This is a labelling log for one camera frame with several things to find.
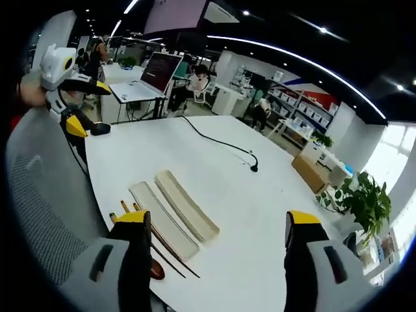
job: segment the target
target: monitor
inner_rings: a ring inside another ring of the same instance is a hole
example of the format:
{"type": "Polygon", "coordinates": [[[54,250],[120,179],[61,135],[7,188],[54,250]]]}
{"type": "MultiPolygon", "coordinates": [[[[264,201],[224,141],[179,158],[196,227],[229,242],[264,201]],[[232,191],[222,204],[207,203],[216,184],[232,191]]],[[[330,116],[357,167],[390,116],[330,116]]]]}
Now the monitor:
{"type": "Polygon", "coordinates": [[[140,80],[164,93],[181,61],[179,55],[154,52],[140,80]]]}
{"type": "Polygon", "coordinates": [[[155,0],[144,34],[196,28],[207,7],[207,0],[155,0]]]}

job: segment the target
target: beige tray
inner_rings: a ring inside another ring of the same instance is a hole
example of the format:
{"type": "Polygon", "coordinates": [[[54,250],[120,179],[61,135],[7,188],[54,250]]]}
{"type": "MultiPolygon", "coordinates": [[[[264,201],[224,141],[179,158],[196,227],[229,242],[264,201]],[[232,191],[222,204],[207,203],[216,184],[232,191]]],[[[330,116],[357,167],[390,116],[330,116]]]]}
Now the beige tray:
{"type": "Polygon", "coordinates": [[[200,242],[209,242],[220,233],[220,229],[196,205],[170,171],[157,174],[155,182],[168,203],[200,242]]]}
{"type": "Polygon", "coordinates": [[[184,261],[194,256],[199,247],[166,211],[146,182],[130,187],[130,192],[141,209],[150,211],[152,226],[184,261]]]}

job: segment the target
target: laptop screen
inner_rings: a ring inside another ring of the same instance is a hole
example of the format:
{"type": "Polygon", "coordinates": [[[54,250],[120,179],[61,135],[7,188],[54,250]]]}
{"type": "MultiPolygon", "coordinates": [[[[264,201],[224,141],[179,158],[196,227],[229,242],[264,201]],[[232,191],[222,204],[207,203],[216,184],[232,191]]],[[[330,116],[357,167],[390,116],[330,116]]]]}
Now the laptop screen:
{"type": "Polygon", "coordinates": [[[164,93],[182,57],[154,52],[140,80],[164,93]]]}

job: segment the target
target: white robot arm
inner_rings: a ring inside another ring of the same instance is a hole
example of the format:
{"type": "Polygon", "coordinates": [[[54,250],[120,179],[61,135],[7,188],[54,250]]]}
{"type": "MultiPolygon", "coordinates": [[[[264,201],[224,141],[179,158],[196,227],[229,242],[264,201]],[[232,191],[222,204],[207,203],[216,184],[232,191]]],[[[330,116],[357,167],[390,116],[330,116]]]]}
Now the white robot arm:
{"type": "Polygon", "coordinates": [[[41,86],[46,91],[46,101],[51,117],[57,122],[65,122],[67,132],[78,137],[86,137],[78,118],[72,114],[61,91],[80,91],[89,94],[109,95],[105,84],[73,70],[77,50],[71,47],[49,46],[40,63],[42,69],[41,86]]]}

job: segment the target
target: gray mesh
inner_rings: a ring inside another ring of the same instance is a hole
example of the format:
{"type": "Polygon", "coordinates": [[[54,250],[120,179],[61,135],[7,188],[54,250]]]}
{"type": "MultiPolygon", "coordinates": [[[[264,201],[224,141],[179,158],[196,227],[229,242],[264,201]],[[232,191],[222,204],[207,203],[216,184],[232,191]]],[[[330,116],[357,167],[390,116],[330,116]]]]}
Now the gray mesh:
{"type": "Polygon", "coordinates": [[[89,180],[45,109],[31,109],[9,138],[6,171],[27,242],[58,285],[72,261],[108,230],[89,180]]]}

